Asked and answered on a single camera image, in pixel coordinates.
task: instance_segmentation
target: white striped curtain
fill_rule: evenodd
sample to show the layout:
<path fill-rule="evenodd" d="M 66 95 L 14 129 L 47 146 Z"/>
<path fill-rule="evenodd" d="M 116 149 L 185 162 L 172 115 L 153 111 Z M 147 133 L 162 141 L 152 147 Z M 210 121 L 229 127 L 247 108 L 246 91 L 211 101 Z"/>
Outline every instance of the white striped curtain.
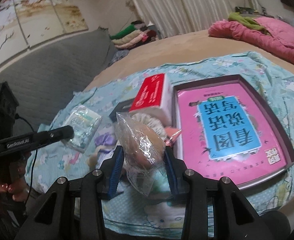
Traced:
<path fill-rule="evenodd" d="M 208 29 L 227 18 L 243 0 L 133 0 L 138 14 L 164 37 Z"/>

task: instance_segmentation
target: red and white tissue box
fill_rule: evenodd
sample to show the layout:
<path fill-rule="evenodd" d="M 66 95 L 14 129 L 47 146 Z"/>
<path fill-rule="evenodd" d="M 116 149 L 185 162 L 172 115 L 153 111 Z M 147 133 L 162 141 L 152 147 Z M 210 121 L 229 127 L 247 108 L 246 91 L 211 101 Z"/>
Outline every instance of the red and white tissue box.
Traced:
<path fill-rule="evenodd" d="M 171 126 L 173 89 L 165 73 L 145 78 L 130 113 L 145 113 L 159 119 L 164 126 Z"/>

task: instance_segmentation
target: green garment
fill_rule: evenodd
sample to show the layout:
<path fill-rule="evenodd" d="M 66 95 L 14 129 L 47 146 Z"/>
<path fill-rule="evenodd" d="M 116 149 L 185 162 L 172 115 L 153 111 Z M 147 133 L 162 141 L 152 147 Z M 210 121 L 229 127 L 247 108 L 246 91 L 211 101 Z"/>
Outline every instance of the green garment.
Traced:
<path fill-rule="evenodd" d="M 136 28 L 130 24 L 127 28 L 125 28 L 124 30 L 120 31 L 119 33 L 110 36 L 111 40 L 118 40 L 118 39 L 122 39 L 123 37 L 125 37 L 126 35 L 128 35 L 129 33 L 132 33 Z"/>
<path fill-rule="evenodd" d="M 239 13 L 232 12 L 229 14 L 228 21 L 236 21 L 251 30 L 260 31 L 263 34 L 270 35 L 266 28 L 257 23 L 252 17 L 242 17 Z"/>

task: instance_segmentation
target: pink quilt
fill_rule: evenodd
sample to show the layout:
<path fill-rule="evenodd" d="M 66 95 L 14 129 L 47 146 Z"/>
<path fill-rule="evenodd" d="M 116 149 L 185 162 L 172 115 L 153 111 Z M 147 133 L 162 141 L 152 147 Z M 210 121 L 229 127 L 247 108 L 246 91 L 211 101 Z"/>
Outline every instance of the pink quilt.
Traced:
<path fill-rule="evenodd" d="M 277 19 L 260 17 L 255 19 L 266 27 L 272 36 L 251 30 L 236 21 L 215 22 L 208 30 L 209 36 L 233 38 L 245 41 L 294 64 L 294 27 Z"/>

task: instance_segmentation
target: light blue blanket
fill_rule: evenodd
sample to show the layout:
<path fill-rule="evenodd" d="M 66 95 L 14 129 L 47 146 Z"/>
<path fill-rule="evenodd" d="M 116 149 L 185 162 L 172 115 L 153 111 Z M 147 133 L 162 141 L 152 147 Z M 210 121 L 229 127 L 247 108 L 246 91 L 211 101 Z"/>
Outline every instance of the light blue blanket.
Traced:
<path fill-rule="evenodd" d="M 46 192 L 60 176 L 68 179 L 83 177 L 90 171 L 88 157 L 95 151 L 95 138 L 100 135 L 113 135 L 113 126 L 108 118 L 115 106 L 137 94 L 147 76 L 166 72 L 173 85 L 194 80 L 241 74 L 268 102 L 279 118 L 294 146 L 294 75 L 262 57 L 257 52 L 231 54 L 209 58 L 199 62 L 165 64 L 160 67 L 134 73 L 88 92 L 75 93 L 72 101 L 61 110 L 49 127 L 58 128 L 68 117 L 73 107 L 83 104 L 103 116 L 103 121 L 83 153 L 66 148 L 61 142 L 49 145 L 38 151 L 34 168 L 33 188 Z M 35 153 L 28 159 L 26 181 L 30 183 L 31 164 Z M 168 182 L 164 178 L 157 183 L 158 191 L 166 191 Z M 184 217 L 184 206 L 157 197 L 146 198 L 130 184 L 119 183 L 124 191 L 109 202 L 103 202 L 105 225 L 113 231 L 139 236 L 159 236 L 180 238 Z M 284 175 L 245 192 L 246 197 L 259 214 L 281 207 L 294 195 L 294 165 Z M 213 213 L 209 212 L 209 233 L 213 233 Z"/>

